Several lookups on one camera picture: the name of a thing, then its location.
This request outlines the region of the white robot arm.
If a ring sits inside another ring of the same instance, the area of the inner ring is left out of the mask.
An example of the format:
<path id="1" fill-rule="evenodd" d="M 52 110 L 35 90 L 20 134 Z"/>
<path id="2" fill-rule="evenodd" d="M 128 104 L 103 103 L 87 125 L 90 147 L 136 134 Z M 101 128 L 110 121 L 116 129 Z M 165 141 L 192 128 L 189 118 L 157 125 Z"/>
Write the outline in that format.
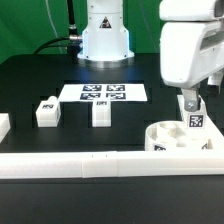
<path id="1" fill-rule="evenodd" d="M 123 0 L 87 0 L 87 12 L 78 58 L 98 67 L 132 59 Z M 166 85 L 182 90 L 187 111 L 197 111 L 200 82 L 218 86 L 224 78 L 224 0 L 162 0 L 159 16 L 165 22 L 161 77 Z"/>

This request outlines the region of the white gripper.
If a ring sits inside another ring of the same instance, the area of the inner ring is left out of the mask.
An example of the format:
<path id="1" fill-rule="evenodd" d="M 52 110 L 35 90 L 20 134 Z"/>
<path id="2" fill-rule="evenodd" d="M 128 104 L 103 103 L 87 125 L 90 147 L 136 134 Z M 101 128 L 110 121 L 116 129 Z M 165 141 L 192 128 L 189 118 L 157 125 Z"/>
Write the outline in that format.
<path id="1" fill-rule="evenodd" d="M 194 85 L 210 75 L 207 93 L 210 96 L 220 93 L 224 73 L 218 71 L 223 68 L 221 21 L 167 22 L 164 25 L 160 38 L 161 77 L 166 85 L 182 88 L 186 111 L 200 109 L 199 88 Z"/>

